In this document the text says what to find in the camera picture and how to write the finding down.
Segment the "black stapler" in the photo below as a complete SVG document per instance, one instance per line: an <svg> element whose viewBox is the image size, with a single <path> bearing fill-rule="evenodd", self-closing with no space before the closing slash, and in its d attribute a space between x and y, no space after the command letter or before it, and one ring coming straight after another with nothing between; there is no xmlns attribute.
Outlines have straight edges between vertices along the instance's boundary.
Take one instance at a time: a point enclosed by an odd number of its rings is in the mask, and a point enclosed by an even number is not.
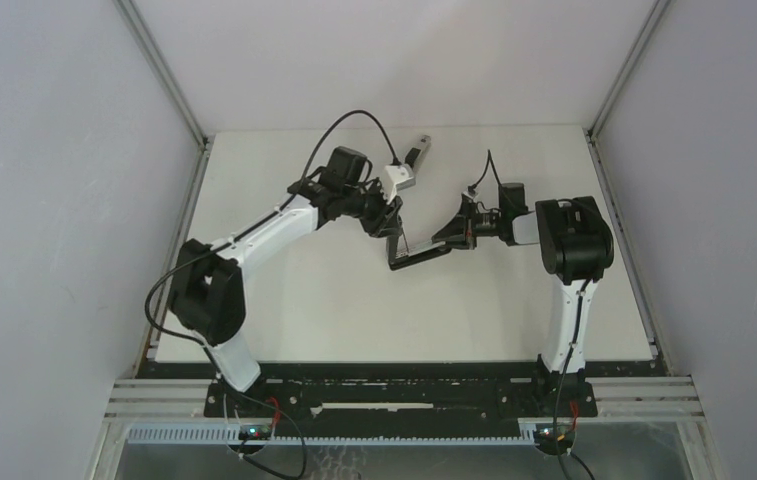
<svg viewBox="0 0 757 480"><path fill-rule="evenodd" d="M388 236L385 242L387 265L391 271L398 271L451 253L451 249L444 242L428 240L411 244L406 237L401 218L396 220L396 226L396 232Z"/></svg>

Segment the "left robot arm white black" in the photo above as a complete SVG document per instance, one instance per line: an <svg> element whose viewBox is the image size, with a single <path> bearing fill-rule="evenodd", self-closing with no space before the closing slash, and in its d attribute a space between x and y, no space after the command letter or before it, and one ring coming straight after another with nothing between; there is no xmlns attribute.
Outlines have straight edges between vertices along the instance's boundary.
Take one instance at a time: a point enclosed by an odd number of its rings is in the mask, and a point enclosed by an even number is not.
<svg viewBox="0 0 757 480"><path fill-rule="evenodd" d="M246 280L279 251L340 217L358 220L370 237L393 235L399 193L414 184L415 173L395 160L364 180L368 163L362 153L337 147L326 165L289 186L284 201L254 224L212 243L190 239L179 251L168 309L201 344L231 387L228 404L244 417L259 414L267 401L265 388L255 383L259 363L241 332Z"/></svg>

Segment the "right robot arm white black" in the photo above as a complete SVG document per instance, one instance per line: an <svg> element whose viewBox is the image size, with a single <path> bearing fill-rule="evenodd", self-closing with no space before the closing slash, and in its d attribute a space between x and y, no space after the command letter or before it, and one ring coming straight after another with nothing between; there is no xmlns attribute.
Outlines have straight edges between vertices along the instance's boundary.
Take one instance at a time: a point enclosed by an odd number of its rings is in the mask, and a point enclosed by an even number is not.
<svg viewBox="0 0 757 480"><path fill-rule="evenodd" d="M559 415L572 400L569 387L584 381L584 340L597 284L613 264L613 233L592 196L526 204L525 185L498 186L498 206L485 210L472 191L462 195L451 220L432 235L440 251L473 250L481 237L508 246L537 245L554 282L546 343L538 355L532 402L546 416Z"/></svg>

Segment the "silver black staple remover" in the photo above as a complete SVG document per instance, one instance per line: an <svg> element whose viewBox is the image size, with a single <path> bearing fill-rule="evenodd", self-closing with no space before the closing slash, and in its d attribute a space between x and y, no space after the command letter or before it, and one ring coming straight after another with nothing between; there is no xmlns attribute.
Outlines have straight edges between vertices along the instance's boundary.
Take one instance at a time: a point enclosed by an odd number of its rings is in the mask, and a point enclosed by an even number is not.
<svg viewBox="0 0 757 480"><path fill-rule="evenodd" d="M429 135L420 135L410 146L404 156L403 163L416 174L430 149L432 139Z"/></svg>

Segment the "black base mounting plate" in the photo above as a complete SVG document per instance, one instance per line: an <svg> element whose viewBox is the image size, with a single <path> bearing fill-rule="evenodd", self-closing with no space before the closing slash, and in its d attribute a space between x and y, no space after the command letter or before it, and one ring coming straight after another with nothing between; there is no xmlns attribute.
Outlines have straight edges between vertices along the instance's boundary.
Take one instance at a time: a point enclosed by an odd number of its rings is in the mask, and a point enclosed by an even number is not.
<svg viewBox="0 0 757 480"><path fill-rule="evenodd" d="M545 393L534 381L537 362L473 363L269 363L246 393L275 397L305 436L506 433L520 419L544 427L599 414L592 385L584 381ZM207 418L222 418L222 399L236 400L224 381L203 399ZM239 419L270 419L265 407L238 400Z"/></svg>

